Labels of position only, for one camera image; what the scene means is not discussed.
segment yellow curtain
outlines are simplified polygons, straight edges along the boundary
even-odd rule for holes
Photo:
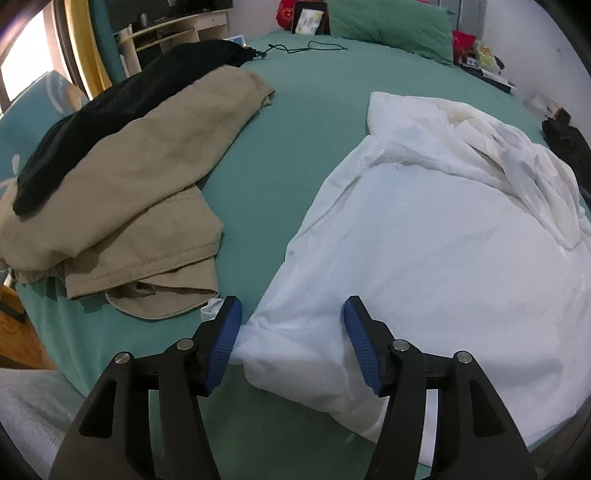
[[[64,0],[72,49],[88,96],[92,100],[111,86],[96,46],[88,0]]]

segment white cloth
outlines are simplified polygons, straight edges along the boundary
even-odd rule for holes
[[[248,381],[376,441],[340,312],[359,295],[423,352],[467,350],[527,444],[591,392],[591,226],[572,171],[469,105],[371,96],[370,135],[325,180],[242,327]],[[421,463],[430,465],[436,396]]]
[[[223,305],[223,299],[209,299],[207,304],[201,307],[201,321],[208,322],[213,320]]]
[[[83,403],[61,372],[0,368],[0,422],[43,480]]]

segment window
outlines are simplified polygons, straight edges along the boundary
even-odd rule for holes
[[[0,66],[0,112],[51,70],[67,78],[50,3],[27,24]]]
[[[53,70],[42,11],[19,35],[0,68],[10,101],[45,72]]]

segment wooden desk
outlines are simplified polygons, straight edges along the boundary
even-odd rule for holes
[[[229,9],[186,15],[137,32],[133,31],[131,25],[124,28],[116,35],[119,53],[125,59],[126,75],[129,77],[142,71],[138,52],[150,47],[160,46],[165,53],[181,43],[228,37],[228,12]]]

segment desk drawer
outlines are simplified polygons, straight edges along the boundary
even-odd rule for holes
[[[197,30],[205,30],[206,28],[220,27],[226,25],[226,12],[212,13],[198,17],[197,19]]]

